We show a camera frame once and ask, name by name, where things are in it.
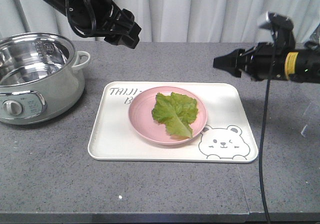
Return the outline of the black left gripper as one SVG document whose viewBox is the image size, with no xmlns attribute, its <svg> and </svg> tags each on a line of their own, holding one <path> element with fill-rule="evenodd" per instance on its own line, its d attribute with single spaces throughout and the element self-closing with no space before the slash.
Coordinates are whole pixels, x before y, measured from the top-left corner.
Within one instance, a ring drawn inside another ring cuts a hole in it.
<svg viewBox="0 0 320 224">
<path fill-rule="evenodd" d="M 141 30 L 132 12 L 120 9 L 113 1 L 111 2 L 111 9 L 102 22 L 104 41 L 115 46 L 122 45 L 135 49 L 140 41 Z"/>
</svg>

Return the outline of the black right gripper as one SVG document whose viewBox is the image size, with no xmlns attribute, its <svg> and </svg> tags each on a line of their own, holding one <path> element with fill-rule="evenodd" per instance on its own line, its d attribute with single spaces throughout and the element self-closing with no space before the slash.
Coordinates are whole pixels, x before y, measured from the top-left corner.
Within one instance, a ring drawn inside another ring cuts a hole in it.
<svg viewBox="0 0 320 224">
<path fill-rule="evenodd" d="M 246 52 L 245 49 L 238 48 L 229 54 L 215 57 L 213 67 L 240 78 L 242 72 L 237 66 L 237 59 L 241 56 L 244 61 L 243 71 L 253 80 L 263 81 L 270 78 L 284 81 L 286 56 L 295 49 L 294 24 L 284 15 L 276 15 L 274 23 L 276 26 L 268 30 L 272 37 L 271 42 L 259 42 Z"/>
</svg>

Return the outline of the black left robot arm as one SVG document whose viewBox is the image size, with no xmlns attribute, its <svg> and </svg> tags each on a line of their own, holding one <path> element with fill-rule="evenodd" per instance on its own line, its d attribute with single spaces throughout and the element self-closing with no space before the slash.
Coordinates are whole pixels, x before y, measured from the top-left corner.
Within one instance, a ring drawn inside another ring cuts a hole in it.
<svg viewBox="0 0 320 224">
<path fill-rule="evenodd" d="M 43 0 L 67 17 L 73 32 L 81 38 L 103 38 L 112 45 L 135 49 L 141 27 L 134 14 L 119 8 L 113 0 Z"/>
</svg>

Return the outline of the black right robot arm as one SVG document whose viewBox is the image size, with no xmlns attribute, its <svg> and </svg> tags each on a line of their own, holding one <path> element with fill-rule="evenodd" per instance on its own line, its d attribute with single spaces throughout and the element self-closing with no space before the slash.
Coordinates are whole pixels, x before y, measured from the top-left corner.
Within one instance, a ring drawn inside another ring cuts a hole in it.
<svg viewBox="0 0 320 224">
<path fill-rule="evenodd" d="M 271 32 L 272 42 L 259 42 L 251 49 L 240 48 L 216 57 L 213 67 L 237 78 L 247 74 L 254 81 L 320 82 L 319 43 L 310 40 L 303 49 L 297 49 L 292 20 L 278 13 L 264 13 L 257 24 Z"/>
</svg>

